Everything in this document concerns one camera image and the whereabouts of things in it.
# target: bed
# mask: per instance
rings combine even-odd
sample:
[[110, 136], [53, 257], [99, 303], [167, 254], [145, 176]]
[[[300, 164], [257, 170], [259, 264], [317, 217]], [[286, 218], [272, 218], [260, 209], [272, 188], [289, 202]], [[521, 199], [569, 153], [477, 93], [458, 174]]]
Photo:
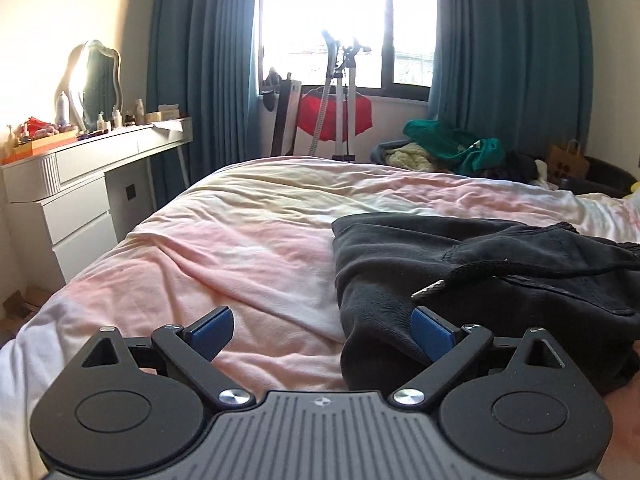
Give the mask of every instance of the bed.
[[[603, 195], [300, 156], [224, 168], [140, 224], [2, 348], [0, 478], [44, 475], [30, 413], [103, 325], [143, 336], [228, 305], [236, 332], [213, 364], [239, 384], [257, 396], [344, 388], [331, 223], [375, 211], [566, 221], [582, 234], [640, 242], [638, 211]], [[640, 374], [607, 403], [615, 430], [601, 473], [640, 478]]]

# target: drawer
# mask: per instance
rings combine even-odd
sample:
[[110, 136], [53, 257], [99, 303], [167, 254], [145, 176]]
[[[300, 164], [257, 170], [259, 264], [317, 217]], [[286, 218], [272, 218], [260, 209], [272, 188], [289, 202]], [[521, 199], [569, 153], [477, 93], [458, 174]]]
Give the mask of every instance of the drawer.
[[68, 283], [78, 272], [116, 245], [111, 215], [105, 213], [53, 247], [53, 251]]
[[150, 128], [138, 132], [138, 151], [148, 152], [155, 148], [160, 148], [172, 142], [180, 142], [184, 139], [184, 132], [178, 130], [162, 130], [160, 128]]
[[91, 171], [138, 154], [136, 133], [116, 135], [107, 139], [95, 139], [81, 146], [73, 146], [56, 153], [60, 182], [83, 176]]
[[109, 210], [104, 177], [63, 194], [42, 206], [52, 245]]

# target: mirror frame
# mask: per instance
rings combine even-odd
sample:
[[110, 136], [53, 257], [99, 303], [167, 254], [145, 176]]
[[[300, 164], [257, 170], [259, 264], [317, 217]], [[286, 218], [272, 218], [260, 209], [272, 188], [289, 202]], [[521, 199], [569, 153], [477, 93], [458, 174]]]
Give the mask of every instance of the mirror frame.
[[[84, 53], [88, 51], [90, 48], [96, 48], [98, 52], [103, 54], [106, 57], [111, 57], [113, 59], [113, 86], [116, 92], [116, 108], [122, 110], [122, 85], [120, 83], [120, 53], [114, 48], [108, 48], [102, 44], [99, 40], [90, 40], [86, 43], [78, 45], [75, 49], [72, 50], [69, 55], [69, 60], [66, 65], [65, 75], [63, 80], [60, 83], [60, 86], [56, 93], [56, 98], [60, 94], [60, 91], [64, 91], [69, 97], [69, 112], [71, 114], [71, 122], [78, 126], [80, 130], [85, 130], [86, 125], [84, 124], [84, 114], [76, 108], [76, 102], [74, 101], [74, 96], [72, 95], [69, 85], [71, 83], [71, 78], [73, 77], [73, 72], [78, 65], [78, 62], [83, 58]], [[106, 114], [110, 114], [111, 110], [105, 110]], [[110, 117], [105, 117], [106, 121], [111, 120]]]

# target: bright sky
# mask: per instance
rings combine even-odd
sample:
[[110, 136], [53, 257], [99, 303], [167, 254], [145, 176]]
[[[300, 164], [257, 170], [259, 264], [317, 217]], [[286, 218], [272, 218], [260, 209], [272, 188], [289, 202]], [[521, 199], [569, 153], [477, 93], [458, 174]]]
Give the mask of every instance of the bright sky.
[[[396, 50], [429, 54], [435, 50], [437, 0], [394, 0]], [[380, 50], [385, 0], [264, 0], [263, 45], [298, 52], [324, 45], [325, 28], [343, 44], [354, 37]]]

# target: blue gripper pad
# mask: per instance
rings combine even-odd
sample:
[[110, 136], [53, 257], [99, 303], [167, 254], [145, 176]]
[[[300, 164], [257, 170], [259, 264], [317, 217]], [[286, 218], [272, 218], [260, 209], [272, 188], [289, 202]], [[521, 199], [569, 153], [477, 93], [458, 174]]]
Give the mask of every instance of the blue gripper pad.
[[457, 339], [455, 332], [434, 318], [439, 319], [435, 314], [430, 317], [414, 308], [411, 314], [411, 337], [427, 357], [436, 362], [456, 345]]
[[207, 361], [213, 360], [234, 335], [234, 315], [221, 307], [184, 329], [184, 340]]

